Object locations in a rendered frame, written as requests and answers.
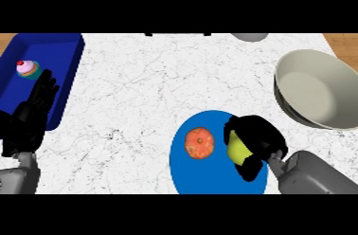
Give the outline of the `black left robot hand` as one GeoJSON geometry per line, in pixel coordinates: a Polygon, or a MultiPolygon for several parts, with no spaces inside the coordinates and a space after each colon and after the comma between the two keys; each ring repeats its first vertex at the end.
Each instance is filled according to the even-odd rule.
{"type": "Polygon", "coordinates": [[[0,110],[0,139],[4,157],[18,153],[34,153],[41,146],[47,115],[59,91],[52,71],[44,69],[32,87],[28,100],[21,102],[9,114],[0,110]]]}

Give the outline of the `grey round object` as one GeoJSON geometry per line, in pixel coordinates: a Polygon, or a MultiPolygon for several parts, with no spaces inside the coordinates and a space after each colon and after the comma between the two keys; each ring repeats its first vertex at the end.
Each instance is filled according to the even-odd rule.
{"type": "Polygon", "coordinates": [[[259,42],[268,36],[267,33],[234,33],[234,37],[243,42],[259,42]]]}

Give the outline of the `yellow-green pear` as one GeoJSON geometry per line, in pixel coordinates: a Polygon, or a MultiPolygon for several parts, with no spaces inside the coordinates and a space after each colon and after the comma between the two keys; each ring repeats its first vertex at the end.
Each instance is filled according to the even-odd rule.
{"type": "Polygon", "coordinates": [[[236,132],[230,132],[230,142],[227,146],[227,155],[236,165],[242,166],[245,159],[252,155],[245,143],[242,142],[236,132]]]}

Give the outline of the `orange round fruit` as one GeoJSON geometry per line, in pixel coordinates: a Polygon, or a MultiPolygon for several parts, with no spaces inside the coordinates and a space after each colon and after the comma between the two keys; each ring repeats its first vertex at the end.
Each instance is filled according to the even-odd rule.
{"type": "Polygon", "coordinates": [[[205,159],[214,152],[214,135],[205,127],[192,129],[184,137],[184,150],[194,159],[205,159]]]}

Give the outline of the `blue round plate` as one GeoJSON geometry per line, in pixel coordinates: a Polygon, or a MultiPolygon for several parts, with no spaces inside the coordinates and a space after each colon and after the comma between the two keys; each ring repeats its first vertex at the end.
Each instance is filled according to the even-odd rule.
{"type": "Polygon", "coordinates": [[[169,167],[180,194],[264,194],[267,165],[262,165],[256,179],[246,182],[227,156],[224,124],[231,116],[224,111],[203,111],[178,128],[171,145],[169,167]],[[205,159],[192,158],[184,150],[184,137],[197,127],[205,127],[214,135],[214,152],[205,159]]]}

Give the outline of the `pale grey bowl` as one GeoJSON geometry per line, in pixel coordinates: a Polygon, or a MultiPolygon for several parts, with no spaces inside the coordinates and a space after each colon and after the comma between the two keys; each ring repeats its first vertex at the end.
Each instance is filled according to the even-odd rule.
{"type": "Polygon", "coordinates": [[[289,52],[277,62],[274,96],[289,117],[318,129],[358,129],[358,72],[312,49],[289,52]]]}

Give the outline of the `pink frosted cupcake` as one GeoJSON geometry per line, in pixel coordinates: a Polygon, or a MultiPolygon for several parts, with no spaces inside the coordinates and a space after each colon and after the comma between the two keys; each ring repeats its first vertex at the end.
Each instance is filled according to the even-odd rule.
{"type": "Polygon", "coordinates": [[[16,62],[16,74],[21,78],[35,80],[41,76],[41,66],[35,61],[16,62]]]}

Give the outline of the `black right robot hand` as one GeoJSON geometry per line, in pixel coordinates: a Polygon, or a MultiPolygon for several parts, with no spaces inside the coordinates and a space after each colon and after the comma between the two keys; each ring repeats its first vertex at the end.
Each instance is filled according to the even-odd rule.
{"type": "Polygon", "coordinates": [[[234,131],[252,155],[243,165],[234,164],[237,174],[246,182],[252,182],[262,170],[262,163],[278,151],[286,157],[289,146],[283,134],[261,116],[231,116],[224,125],[224,143],[228,146],[230,132],[234,131]]]}

